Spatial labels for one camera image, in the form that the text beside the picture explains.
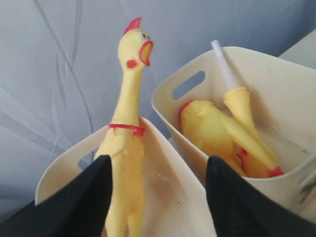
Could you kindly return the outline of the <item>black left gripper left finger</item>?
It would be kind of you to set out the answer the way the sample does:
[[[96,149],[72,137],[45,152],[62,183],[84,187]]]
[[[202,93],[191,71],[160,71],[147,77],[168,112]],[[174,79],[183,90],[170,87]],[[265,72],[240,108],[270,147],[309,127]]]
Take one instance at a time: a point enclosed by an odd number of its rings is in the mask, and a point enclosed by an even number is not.
[[[99,237],[111,203],[112,165],[97,158],[69,184],[0,225],[2,237]]]

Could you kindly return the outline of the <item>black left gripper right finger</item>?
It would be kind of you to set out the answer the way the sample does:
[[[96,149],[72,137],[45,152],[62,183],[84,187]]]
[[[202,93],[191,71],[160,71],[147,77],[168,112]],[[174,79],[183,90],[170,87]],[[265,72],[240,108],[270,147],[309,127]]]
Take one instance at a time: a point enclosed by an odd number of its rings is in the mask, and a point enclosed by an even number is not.
[[[223,159],[210,156],[206,199],[219,237],[314,237],[312,222],[272,201]]]

